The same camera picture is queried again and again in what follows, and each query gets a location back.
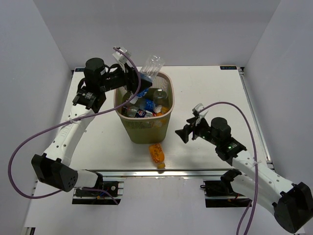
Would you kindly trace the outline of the blue label bottle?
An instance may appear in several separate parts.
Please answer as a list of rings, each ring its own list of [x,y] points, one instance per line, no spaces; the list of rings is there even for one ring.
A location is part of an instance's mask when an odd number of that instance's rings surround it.
[[[155,108],[155,104],[152,100],[146,99],[146,98],[140,98],[137,101],[137,106],[141,110],[146,110],[149,112],[153,112]]]
[[[153,83],[154,79],[156,78],[156,76],[158,75],[160,69],[163,67],[164,64],[165,64],[165,61],[161,57],[156,56],[156,55],[151,55],[148,57],[144,66],[140,69],[139,72],[143,72],[149,75]],[[139,98],[143,97],[147,93],[147,91],[148,89],[140,93],[141,96],[137,96],[137,97]]]

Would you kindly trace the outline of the orange juice bottle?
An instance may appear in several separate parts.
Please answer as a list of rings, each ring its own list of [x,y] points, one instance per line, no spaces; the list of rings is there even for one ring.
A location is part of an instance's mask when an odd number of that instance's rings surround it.
[[[165,125],[167,125],[169,122],[169,117],[167,115],[168,111],[169,111],[168,108],[162,107],[162,115],[155,117],[158,119],[153,120],[151,122],[151,127],[152,128],[161,128],[161,127],[164,127]]]
[[[149,146],[149,152],[152,158],[153,163],[158,169],[164,169],[165,168],[165,155],[162,150],[161,144],[156,143]]]

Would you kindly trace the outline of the clear bottle blue cap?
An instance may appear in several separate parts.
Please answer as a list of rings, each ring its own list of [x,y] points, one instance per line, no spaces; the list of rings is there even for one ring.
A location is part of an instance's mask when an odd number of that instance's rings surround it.
[[[146,111],[141,110],[136,106],[129,106],[129,107],[123,106],[122,112],[123,112],[124,116],[126,116],[128,118],[148,118]]]

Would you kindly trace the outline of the orange juice bottle front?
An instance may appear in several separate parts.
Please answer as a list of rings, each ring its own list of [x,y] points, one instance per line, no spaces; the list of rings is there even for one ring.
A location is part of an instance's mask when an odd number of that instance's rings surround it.
[[[153,163],[158,169],[164,169],[165,168],[165,155],[162,150],[161,144],[156,143],[149,146],[149,152],[152,158]]]

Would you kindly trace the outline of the clear plastic bottle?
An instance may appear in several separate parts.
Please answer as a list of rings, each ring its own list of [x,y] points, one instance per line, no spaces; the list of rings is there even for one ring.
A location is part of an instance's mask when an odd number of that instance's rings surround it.
[[[157,89],[153,94],[153,102],[155,106],[169,107],[169,99],[166,91]]]

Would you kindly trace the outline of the clear bottle red cap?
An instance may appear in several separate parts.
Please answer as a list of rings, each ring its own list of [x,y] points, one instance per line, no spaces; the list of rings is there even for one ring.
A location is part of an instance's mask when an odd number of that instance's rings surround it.
[[[162,106],[156,106],[150,111],[146,111],[147,117],[157,117],[162,115]]]

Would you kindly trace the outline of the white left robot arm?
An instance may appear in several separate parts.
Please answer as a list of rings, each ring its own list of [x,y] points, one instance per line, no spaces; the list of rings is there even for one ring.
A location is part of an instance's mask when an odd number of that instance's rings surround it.
[[[106,92],[126,87],[129,92],[142,91],[152,85],[151,79],[136,73],[127,64],[107,66],[101,58],[86,61],[84,78],[78,84],[71,111],[50,146],[41,155],[34,155],[31,164],[41,183],[69,192],[87,188],[92,195],[103,191],[103,177],[91,170],[70,168],[73,153],[88,125],[106,100]]]

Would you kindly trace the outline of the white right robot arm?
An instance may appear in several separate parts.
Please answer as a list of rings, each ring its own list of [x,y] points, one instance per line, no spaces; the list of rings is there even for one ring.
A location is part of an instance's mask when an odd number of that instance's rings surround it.
[[[218,157],[232,166],[221,176],[221,190],[226,195],[238,193],[254,198],[269,211],[278,224],[289,233],[296,233],[313,217],[313,196],[303,182],[287,180],[263,164],[257,163],[246,147],[231,135],[226,119],[216,117],[207,123],[205,119],[187,120],[187,124],[175,133],[184,143],[202,138],[213,144]]]

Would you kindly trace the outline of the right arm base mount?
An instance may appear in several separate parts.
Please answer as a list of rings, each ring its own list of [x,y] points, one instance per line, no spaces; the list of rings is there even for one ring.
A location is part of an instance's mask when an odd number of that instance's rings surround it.
[[[251,200],[237,192],[231,186],[236,176],[242,173],[231,169],[224,173],[219,180],[206,180],[200,185],[204,190],[205,206],[207,208],[243,208],[251,207]]]

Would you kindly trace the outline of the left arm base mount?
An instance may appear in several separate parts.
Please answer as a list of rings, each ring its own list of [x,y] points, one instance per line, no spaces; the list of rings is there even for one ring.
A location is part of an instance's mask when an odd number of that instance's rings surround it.
[[[104,177],[100,190],[91,191],[77,188],[72,197],[73,205],[114,205],[122,199],[124,179]]]

